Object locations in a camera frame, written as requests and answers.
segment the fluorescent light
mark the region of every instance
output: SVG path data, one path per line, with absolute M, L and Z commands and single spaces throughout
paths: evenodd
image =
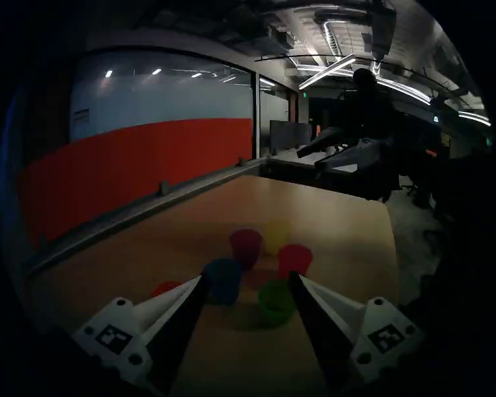
M 375 76 L 380 76 L 380 62 L 371 62 L 371 73 L 373 73 Z
M 472 112 L 462 112 L 462 111 L 459 111 L 458 113 L 459 113 L 459 114 L 464 114 L 464 115 L 466 115 L 466 116 L 472 116 L 472 117 L 480 118 L 480 119 L 482 119 L 482 120 L 484 120 L 484 121 L 489 121 L 489 118 L 488 118 L 488 117 L 482 116 L 482 115 L 480 115 L 480 114 L 478 114 L 478 113 L 472 113 Z
M 322 71 L 324 69 L 325 68 L 323 66 L 317 66 L 317 65 L 300 65 L 298 67 L 298 70 L 302 70 L 302 71 Z M 340 76 L 340 77 L 352 77 L 353 71 L 345 70 L 345 69 L 333 70 L 330 73 L 330 75 Z M 384 87 L 388 87 L 396 91 L 399 91 L 400 93 L 406 94 L 428 106 L 430 105 L 430 101 L 432 100 L 428 95 L 406 84 L 398 83 L 396 81 L 389 79 L 384 79 L 383 77 L 377 77 L 376 81 L 377 83 L 383 85 Z
M 342 58 L 338 62 L 335 62 L 334 64 L 323 68 L 323 70 L 319 71 L 314 76 L 312 76 L 308 80 L 301 83 L 299 88 L 305 89 L 306 87 L 308 87 L 312 83 L 315 83 L 316 81 L 318 81 L 320 79 L 323 79 L 326 75 L 329 75 L 332 71 L 336 71 L 338 69 L 341 69 L 342 67 L 346 67 L 347 65 L 351 65 L 355 61 L 356 61 L 356 58 L 354 58 L 354 54 L 349 54 L 348 56 Z
M 400 84 L 400 83 L 397 83 L 395 81 L 387 80 L 387 79 L 377 79 L 377 82 L 380 85 L 383 85 L 384 87 L 388 87 L 388 88 L 394 89 L 395 91 L 399 91 L 400 93 L 406 94 L 409 97 L 417 99 L 419 102 L 422 102 L 425 105 L 430 106 L 430 101 L 431 101 L 430 97 L 427 97 L 424 93 L 422 93 L 418 90 L 415 90 L 419 93 L 419 94 L 417 94 L 412 89 L 410 89 L 411 87 L 409 87 L 407 85 Z
M 262 77 L 260 77 L 260 78 L 259 78 L 259 81 L 260 81 L 261 83 L 271 85 L 272 87 L 274 87 L 274 86 L 275 86 L 275 84 L 274 84 L 273 82 L 268 81 L 268 80 L 266 80 L 266 79 L 263 79 Z
M 474 113 L 472 113 L 471 115 L 464 114 L 464 113 L 467 113 L 467 112 L 463 112 L 463 113 L 459 112 L 458 116 L 462 117 L 462 118 L 468 118 L 469 120 L 474 120 L 474 121 L 480 122 L 480 123 L 486 125 L 487 127 L 491 126 L 490 122 L 482 119 L 481 117 L 474 117 Z

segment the glass window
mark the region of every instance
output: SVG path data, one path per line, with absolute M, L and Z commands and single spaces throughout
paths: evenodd
M 164 52 L 92 55 L 79 62 L 70 140 L 140 124 L 195 118 L 253 118 L 250 73 Z

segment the wooden table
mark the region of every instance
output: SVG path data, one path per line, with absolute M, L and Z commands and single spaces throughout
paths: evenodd
M 40 318 L 73 331 L 117 296 L 139 303 L 163 281 L 186 281 L 218 257 L 228 236 L 292 223 L 290 242 L 313 251 L 308 277 L 351 299 L 384 296 L 397 304 L 390 217 L 375 201 L 260 177 L 242 176 L 103 240 L 31 282 Z M 205 305 L 172 395 L 323 394 L 325 383 L 299 315 L 268 329 L 257 285 L 276 276 L 264 256 L 245 275 L 232 307 Z

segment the floor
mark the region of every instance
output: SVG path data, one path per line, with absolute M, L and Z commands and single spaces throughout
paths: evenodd
M 410 185 L 407 177 L 399 177 L 401 185 Z M 400 304 L 408 304 L 419 296 L 423 275 L 433 275 L 440 257 L 432 254 L 423 238 L 424 230 L 440 229 L 431 209 L 416 207 L 407 190 L 394 191 L 386 203 L 392 220 L 393 236 L 399 262 Z

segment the red wall panel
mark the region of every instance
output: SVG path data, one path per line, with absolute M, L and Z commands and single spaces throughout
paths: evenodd
M 34 245 L 170 185 L 251 159 L 252 121 L 211 118 L 144 124 L 92 136 L 31 163 L 18 177 Z

